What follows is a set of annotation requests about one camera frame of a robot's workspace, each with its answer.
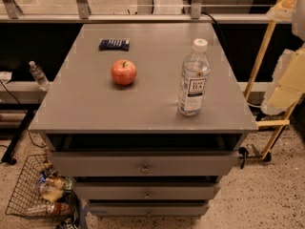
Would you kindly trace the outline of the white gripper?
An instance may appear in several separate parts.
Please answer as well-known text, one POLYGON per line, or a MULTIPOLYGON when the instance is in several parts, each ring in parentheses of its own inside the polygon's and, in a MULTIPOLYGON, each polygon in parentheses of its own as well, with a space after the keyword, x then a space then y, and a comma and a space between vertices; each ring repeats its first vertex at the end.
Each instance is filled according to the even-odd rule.
MULTIPOLYGON (((282 0, 266 17, 275 22, 291 22, 296 0, 282 0)), ((305 50, 285 49, 277 60, 273 81, 264 94, 260 109, 265 115, 279 115, 305 93, 305 50)))

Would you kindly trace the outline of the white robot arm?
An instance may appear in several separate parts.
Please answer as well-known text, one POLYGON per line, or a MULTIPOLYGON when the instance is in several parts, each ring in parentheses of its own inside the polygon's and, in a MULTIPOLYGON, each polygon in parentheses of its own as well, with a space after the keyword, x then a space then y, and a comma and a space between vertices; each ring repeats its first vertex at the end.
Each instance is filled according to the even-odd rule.
MULTIPOLYGON (((293 35, 305 42, 305 0, 282 0, 266 13, 275 22, 291 22, 293 35)), ((305 93, 305 48, 285 49, 279 56, 273 81, 260 109, 265 115, 279 115, 305 93)))

